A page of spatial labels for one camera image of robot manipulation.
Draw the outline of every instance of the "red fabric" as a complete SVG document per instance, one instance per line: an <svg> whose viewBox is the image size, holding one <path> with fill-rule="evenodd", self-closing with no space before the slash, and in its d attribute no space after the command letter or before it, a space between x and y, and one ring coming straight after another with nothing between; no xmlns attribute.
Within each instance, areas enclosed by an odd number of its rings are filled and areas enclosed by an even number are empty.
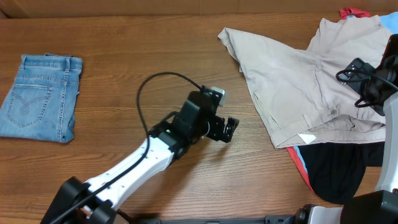
<svg viewBox="0 0 398 224"><path fill-rule="evenodd" d="M362 11L354 7L347 7L346 9L340 9L340 19L347 19L347 16L353 15L357 18L371 17L371 14L367 11Z"/></svg>
<svg viewBox="0 0 398 224"><path fill-rule="evenodd" d="M296 164L298 171L300 172L301 176L304 179L304 182L310 187L312 190L312 187L310 185L310 179L308 178L308 174L304 169L303 164L301 163L301 160L299 156L296 153L296 150L294 150L293 147L287 147L287 152L289 153L290 157L292 158L293 162Z"/></svg>

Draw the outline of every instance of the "clothing tag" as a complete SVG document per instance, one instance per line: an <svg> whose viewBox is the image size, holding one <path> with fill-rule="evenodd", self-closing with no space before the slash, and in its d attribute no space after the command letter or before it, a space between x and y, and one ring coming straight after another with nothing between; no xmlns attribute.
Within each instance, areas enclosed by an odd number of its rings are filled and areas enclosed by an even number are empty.
<svg viewBox="0 0 398 224"><path fill-rule="evenodd" d="M310 144L312 141L314 141L317 137L315 137L315 135L313 135L311 132L309 131L303 131L300 134L297 134L301 139L303 139L303 141L306 144Z"/></svg>

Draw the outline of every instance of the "blue denim jeans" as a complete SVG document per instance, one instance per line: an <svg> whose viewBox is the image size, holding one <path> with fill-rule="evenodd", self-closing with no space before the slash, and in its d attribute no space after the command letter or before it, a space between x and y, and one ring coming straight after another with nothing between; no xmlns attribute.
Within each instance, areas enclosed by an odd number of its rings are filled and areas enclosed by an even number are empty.
<svg viewBox="0 0 398 224"><path fill-rule="evenodd" d="M70 141L81 68L69 55L23 55L0 109L0 136Z"/></svg>

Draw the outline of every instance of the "wooden table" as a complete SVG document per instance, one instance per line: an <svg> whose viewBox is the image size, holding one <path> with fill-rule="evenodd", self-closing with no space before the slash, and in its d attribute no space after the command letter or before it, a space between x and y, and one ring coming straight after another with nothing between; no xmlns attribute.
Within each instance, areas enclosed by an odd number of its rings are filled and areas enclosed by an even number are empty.
<svg viewBox="0 0 398 224"><path fill-rule="evenodd" d="M122 209L163 219L263 217L306 203L333 206L304 183L284 149L274 149L238 64L217 35L224 27L306 49L320 19L336 14L91 17L0 20L0 103L22 54L72 54L84 69L69 144L0 138L0 223L38 223L61 184L108 170L144 140L137 88L162 71L185 74L229 92L218 115L240 119L231 143L203 140L146 182ZM194 87L162 77L145 87L149 126L178 111ZM380 168L368 168L358 194L372 192Z"/></svg>

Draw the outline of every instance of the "black fabric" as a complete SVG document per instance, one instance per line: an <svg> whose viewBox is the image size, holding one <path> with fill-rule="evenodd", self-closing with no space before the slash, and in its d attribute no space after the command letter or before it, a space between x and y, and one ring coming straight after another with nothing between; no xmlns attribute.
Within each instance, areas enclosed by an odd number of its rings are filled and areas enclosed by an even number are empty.
<svg viewBox="0 0 398 224"><path fill-rule="evenodd" d="M354 197L367 166L382 166L384 142L299 146L314 192L344 205Z"/></svg>

